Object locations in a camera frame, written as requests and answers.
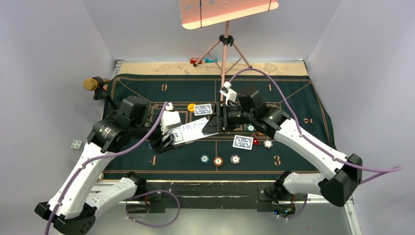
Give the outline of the orange poker chip stack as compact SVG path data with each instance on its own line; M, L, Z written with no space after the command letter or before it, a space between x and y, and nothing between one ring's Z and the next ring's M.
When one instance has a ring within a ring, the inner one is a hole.
M213 159L213 163L215 166L221 166L223 164L223 159L221 157L215 157Z

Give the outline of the green blue poker chip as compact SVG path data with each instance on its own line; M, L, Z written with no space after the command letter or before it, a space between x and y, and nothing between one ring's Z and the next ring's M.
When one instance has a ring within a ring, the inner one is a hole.
M250 124L246 125L246 130L249 131L249 132L255 132L256 131L255 127L250 125Z
M209 156L208 156L208 155L202 155L202 156L200 157L200 161L201 161L201 163L207 164L207 163L209 162L209 160L210 160L210 158L209 158Z

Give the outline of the blue playing card deck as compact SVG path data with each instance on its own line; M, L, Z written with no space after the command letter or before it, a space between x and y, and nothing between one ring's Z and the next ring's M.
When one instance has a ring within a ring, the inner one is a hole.
M202 130L207 123L208 119L204 117L173 129L171 132L174 138L173 144L179 146L219 134L218 132L203 133Z

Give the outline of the blue playing card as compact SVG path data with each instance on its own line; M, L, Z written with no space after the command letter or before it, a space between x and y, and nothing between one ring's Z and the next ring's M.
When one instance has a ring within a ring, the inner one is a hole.
M194 106L194 115L195 116L211 115L212 113L213 113L212 105L210 103L200 104L200 105L195 105Z
M235 135L232 147L239 148L239 149L245 149L245 150L251 150L254 144L254 138L253 137L246 137L241 135Z

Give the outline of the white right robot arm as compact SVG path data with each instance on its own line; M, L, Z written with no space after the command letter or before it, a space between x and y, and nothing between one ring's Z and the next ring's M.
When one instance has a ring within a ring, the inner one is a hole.
M222 87L220 93L226 103L217 103L213 115L202 129L204 134L234 129L251 124L260 133L291 148L309 161L319 172L298 174L284 172L268 193L275 202L287 200L294 194L321 195L331 204L342 207L362 181L362 159L347 156L303 130L293 116L280 108L269 108L260 92L248 87L240 93Z

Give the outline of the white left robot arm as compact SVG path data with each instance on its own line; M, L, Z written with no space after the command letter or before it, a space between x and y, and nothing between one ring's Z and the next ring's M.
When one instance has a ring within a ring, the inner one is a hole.
M155 121L147 113L148 102L138 96L122 100L102 120L96 122L74 169L58 192L47 202L39 203L35 213L50 228L62 235L85 235L96 219L126 199L140 200L150 195L146 180L128 172L114 185L91 195L91 190L106 166L150 141L155 151L164 149L162 138L173 105L165 102Z

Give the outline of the white blue chip stack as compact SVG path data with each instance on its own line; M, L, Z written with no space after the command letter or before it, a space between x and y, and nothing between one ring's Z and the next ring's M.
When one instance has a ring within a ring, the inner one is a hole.
M240 163L240 157L238 155L232 155L230 160L231 160L232 164L239 164Z

